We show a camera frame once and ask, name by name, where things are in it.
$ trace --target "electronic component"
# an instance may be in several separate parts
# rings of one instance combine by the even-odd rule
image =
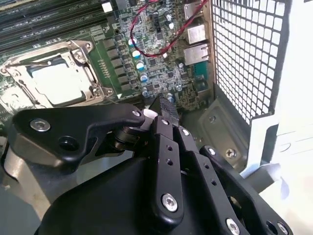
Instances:
[[[157,12],[152,14],[151,20],[153,22],[153,26],[154,26],[155,31],[157,33],[160,33],[161,32],[161,26],[160,26],[160,21],[158,19],[158,13]]]
[[[114,58],[118,56],[118,51],[116,49],[108,50],[107,54],[110,58]]]
[[[104,93],[87,57],[92,49],[90,41],[65,41],[8,58],[0,73],[12,76],[19,85],[16,88],[26,95],[13,89],[10,93],[16,95],[1,96],[2,105],[12,112],[17,107],[12,104],[14,96],[25,99],[19,102],[21,108],[30,103],[35,104],[35,108],[51,108],[103,101]],[[12,98],[11,103],[6,101],[8,96]]]
[[[183,74],[180,75],[180,77],[182,79],[186,79],[186,78],[188,78],[188,74],[187,73],[183,73]]]
[[[143,63],[141,60],[139,60],[139,61],[136,63],[136,68],[137,68],[139,71],[141,71],[141,70],[144,70],[145,65],[144,65],[144,63]]]
[[[122,40],[122,36],[121,36],[121,35],[116,35],[114,38],[115,38],[116,41]]]
[[[149,60],[149,64],[150,64],[150,66],[154,66],[157,64],[157,62],[155,59],[151,59],[151,60]]]
[[[128,82],[127,76],[121,76],[121,77],[118,77],[117,79],[118,79],[119,83],[121,83],[121,84]]]
[[[113,39],[107,39],[103,41],[103,44],[105,46],[106,49],[111,48],[113,46],[115,46]]]
[[[156,34],[156,39],[162,40],[163,39],[163,34],[162,33],[157,33]]]
[[[171,93],[168,93],[165,98],[167,98],[167,100],[170,101],[170,102],[172,102],[172,103],[175,102],[175,100],[174,100],[174,98],[173,98],[173,95],[172,95]]]
[[[169,72],[167,75],[168,75],[169,78],[174,77],[174,73],[173,72]]]
[[[148,93],[148,89],[147,88],[142,88],[142,95],[144,96],[144,97],[146,97],[146,98],[148,98],[149,97],[149,93]]]
[[[166,26],[169,27],[169,29],[173,29],[174,28],[174,23],[173,22],[166,21],[165,24],[166,24]]]
[[[186,39],[189,44],[199,43],[206,40],[205,24],[202,21],[194,22],[186,29]]]
[[[121,66],[122,65],[122,61],[120,58],[118,59],[115,59],[115,60],[111,60],[111,63],[113,65],[113,67],[118,67],[118,66]]]
[[[185,4],[184,5],[184,12],[185,12],[185,19],[189,19],[196,11],[196,8],[201,4],[201,1],[195,1],[195,2],[192,2],[192,3],[188,3],[188,4]]]
[[[124,46],[124,45],[119,46],[118,49],[119,49],[119,50],[124,50],[124,49],[125,49],[125,46]]]
[[[128,91],[131,89],[131,85],[130,84],[125,84],[121,86],[122,91]]]
[[[182,91],[182,86],[181,85],[177,85],[176,86],[176,91],[181,92]]]
[[[148,90],[149,92],[152,92],[152,91],[154,90],[153,85],[148,85],[148,86],[147,86],[147,90]]]
[[[148,75],[145,72],[141,73],[140,74],[140,80],[141,80],[141,82],[147,82]]]
[[[191,65],[209,59],[208,44],[189,47],[184,50],[185,64]]]
[[[136,39],[136,38],[133,38],[133,40],[134,40],[135,44],[137,44],[137,39]],[[128,45],[131,46],[131,47],[134,46],[131,39],[128,40]]]
[[[134,50],[132,52],[133,58],[138,59],[140,58],[140,52],[138,50]]]
[[[129,0],[129,5],[130,6],[136,6],[137,5],[137,0]]]
[[[113,8],[112,8],[110,1],[103,2],[101,5],[102,5],[102,9],[105,13],[113,11]]]
[[[122,55],[122,60],[127,60],[129,57],[129,55]]]
[[[166,11],[166,12],[164,12],[164,17],[165,17],[165,19],[167,20],[167,21],[172,21],[172,15],[168,12],[168,11]]]
[[[127,3],[125,0],[115,0],[118,10],[124,10],[127,8]]]
[[[117,68],[114,71],[115,71],[116,75],[121,75],[121,74],[125,73],[125,70],[123,67]]]

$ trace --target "silver screw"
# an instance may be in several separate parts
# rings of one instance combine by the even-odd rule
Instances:
[[[170,212],[177,211],[178,208],[177,201],[172,195],[168,193],[162,196],[162,204]]]
[[[189,136],[189,132],[187,130],[183,129],[182,132],[185,134],[185,136]]]
[[[282,223],[278,222],[277,225],[280,228],[280,230],[283,231],[284,234],[286,234],[286,235],[289,234],[288,230],[286,229],[286,227]]]
[[[215,116],[211,116],[211,117],[209,117],[209,120],[210,120],[210,123],[213,123],[213,122],[215,122],[216,117]]]
[[[211,155],[215,155],[216,154],[216,152],[212,148],[209,148],[209,152],[210,152]]]
[[[141,114],[140,114],[140,112],[138,112],[138,111],[136,111],[136,110],[133,110],[133,114],[135,115],[135,116],[137,116],[137,117],[139,117]]]
[[[228,229],[231,231],[232,234],[234,234],[234,235],[239,235],[240,234],[240,230],[239,230],[238,225],[232,219],[228,218],[226,220],[226,225],[227,225]]]
[[[30,122],[30,127],[39,132],[45,132],[50,130],[51,128],[49,122],[40,118],[32,120]]]
[[[168,125],[168,124],[169,124],[168,121],[167,121],[167,120],[164,120],[164,119],[162,119],[162,122],[163,122],[165,125]]]
[[[235,158],[236,157],[236,150],[229,148],[226,150],[226,157],[228,158]]]

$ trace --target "red wire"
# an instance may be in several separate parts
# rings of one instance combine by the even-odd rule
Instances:
[[[132,21],[132,25],[131,25],[131,32],[130,32],[130,37],[133,43],[133,46],[135,47],[136,50],[138,50],[140,52],[140,54],[142,54],[145,57],[158,57],[163,55],[164,53],[166,53],[178,40],[178,38],[182,35],[182,33],[184,32],[184,30],[188,27],[188,25],[190,25],[194,19],[194,17],[196,16],[196,14],[198,12],[200,12],[200,10],[202,9],[202,7],[208,2],[208,0],[204,0],[195,10],[193,16],[191,18],[189,18],[185,24],[178,30],[177,32],[177,36],[169,43],[168,46],[160,49],[159,53],[156,54],[146,54],[144,53],[142,50],[140,50],[137,46],[136,43],[134,41],[134,36],[133,36],[133,30],[134,30],[134,26],[136,25],[137,19],[140,15],[141,12],[143,12],[150,4],[153,3],[157,3],[159,2],[159,0],[150,0],[149,2],[145,3],[142,7],[139,8],[137,14],[135,15],[133,21]]]

